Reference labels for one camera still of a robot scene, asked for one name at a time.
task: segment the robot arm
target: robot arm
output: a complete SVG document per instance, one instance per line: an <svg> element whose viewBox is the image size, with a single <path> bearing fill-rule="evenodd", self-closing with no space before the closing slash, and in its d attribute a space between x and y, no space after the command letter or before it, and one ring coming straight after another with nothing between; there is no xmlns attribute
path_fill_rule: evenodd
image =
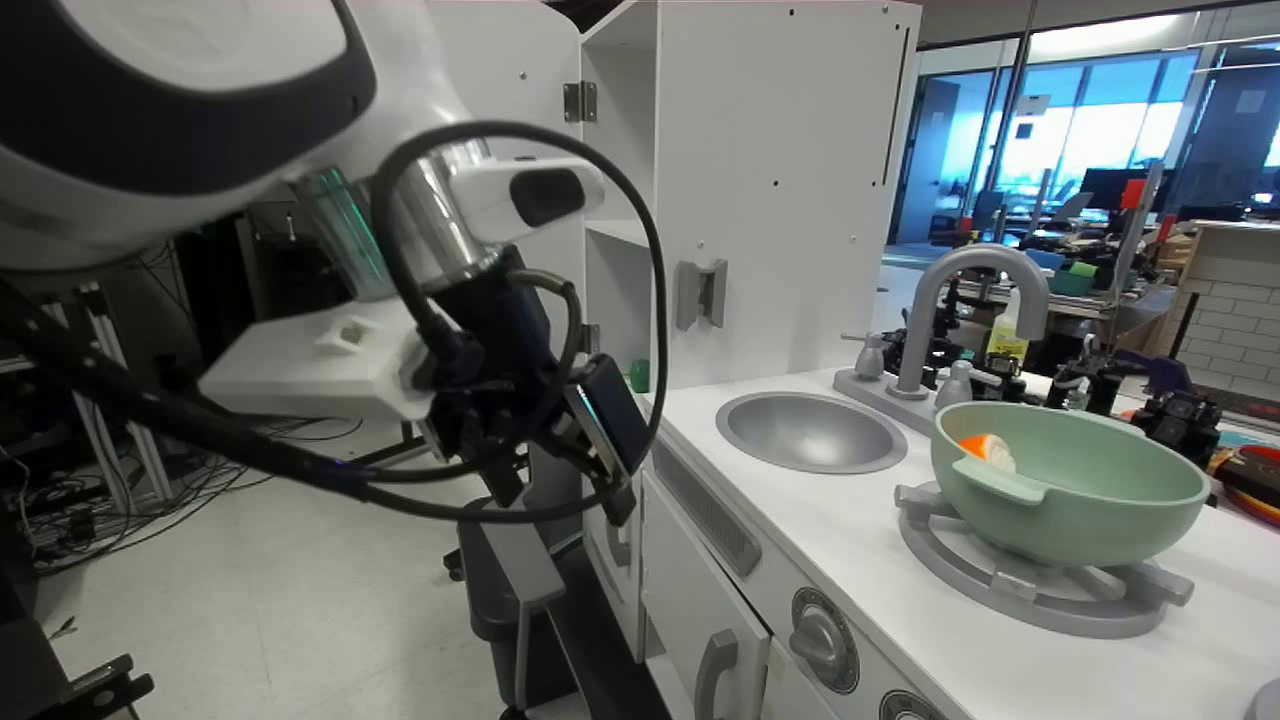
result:
<svg viewBox="0 0 1280 720"><path fill-rule="evenodd" d="M24 108L0 120L0 268L108 264L320 168L352 180L380 168L372 236L424 344L408 384L432 396L428 424L464 464L372 472L280 448L228 416L136 388L84 340L40 320L12 288L0 292L0 332L76 392L140 424L328 492L416 516L484 520L412 504L376 484L480 472L496 500L508 500L516 492L512 456L536 440L576 456L608 492L608 516L624 520L624 476L656 436L660 396L644 424L604 356L576 372L568 360L580 348L552 356L536 292L556 292L572 312L576 292L548 272L528 272L504 240L588 212L604 188L600 172L628 192L656 236L640 192L600 152L556 132L460 124L464 108L448 88L424 0L296 0L276 8L296 12L292 24L232 32L244 28L244 12L256 8L208 0L0 4L0 88L12 92L4 108ZM580 160L448 164L440 156L440 148L488 136L544 140L592 168Z"/></svg>

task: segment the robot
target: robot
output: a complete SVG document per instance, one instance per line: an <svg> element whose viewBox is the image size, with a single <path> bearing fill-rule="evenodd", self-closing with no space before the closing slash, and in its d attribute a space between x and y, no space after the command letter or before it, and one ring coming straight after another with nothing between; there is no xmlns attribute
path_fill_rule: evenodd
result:
<svg viewBox="0 0 1280 720"><path fill-rule="evenodd" d="M352 272L372 272L360 304L252 328L200 388L228 412L388 408L460 464L340 464L136 388L4 280L0 336L68 388L176 440L392 512L536 524L604 504L612 524L628 520L628 476L664 408L664 324L644 420L620 368L588 352L576 288L524 268L512 240L592 212L612 180L652 236L664 316L656 224L600 152L548 128L472 124L424 0L4 0L0 88L8 276L100 268L276 188L312 188L316 216L340 216L332 192L368 184L372 212L328 224L332 248L364 260ZM512 164L492 160L484 140L536 140L568 156ZM556 352L540 296L568 308ZM572 460L596 496L484 512L384 488L480 472L504 508L524 492L516 468L528 444Z"/></svg>

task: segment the floor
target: floor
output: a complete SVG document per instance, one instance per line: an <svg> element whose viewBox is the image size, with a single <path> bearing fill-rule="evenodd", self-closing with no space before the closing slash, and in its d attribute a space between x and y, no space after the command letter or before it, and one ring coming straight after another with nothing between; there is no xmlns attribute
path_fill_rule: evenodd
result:
<svg viewBox="0 0 1280 720"><path fill-rule="evenodd" d="M392 444L364 428L332 456ZM424 488L476 500L476 480ZM288 480L220 496L176 532L40 588L68 672L120 652L156 676L144 720L496 720L488 648L444 576L452 524Z"/></svg>

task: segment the faucet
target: faucet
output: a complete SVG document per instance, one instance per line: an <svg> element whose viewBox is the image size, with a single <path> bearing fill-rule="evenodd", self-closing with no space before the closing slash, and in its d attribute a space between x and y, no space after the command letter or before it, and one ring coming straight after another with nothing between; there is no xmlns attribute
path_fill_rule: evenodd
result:
<svg viewBox="0 0 1280 720"><path fill-rule="evenodd" d="M1008 272L1012 284L1020 288L1020 320L1016 320L1016 336L1024 340L1040 340L1044 336L1044 320L1048 320L1048 280L1040 272L1040 264L1032 264L1024 252L1012 248L960 248L944 260L936 260L916 288L912 300L912 320L908 320L908 348L900 360L900 376L888 388L900 400L924 400L924 360L928 360L928 344L932 344L932 316L936 316L936 292L968 268L996 268Z"/></svg>

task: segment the sink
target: sink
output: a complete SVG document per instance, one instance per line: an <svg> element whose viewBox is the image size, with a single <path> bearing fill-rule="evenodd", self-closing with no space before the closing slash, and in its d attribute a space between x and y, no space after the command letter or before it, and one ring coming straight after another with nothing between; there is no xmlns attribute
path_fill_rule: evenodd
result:
<svg viewBox="0 0 1280 720"><path fill-rule="evenodd" d="M836 396L760 392L720 408L720 436L740 452L816 476L864 476L908 456L896 424Z"/></svg>

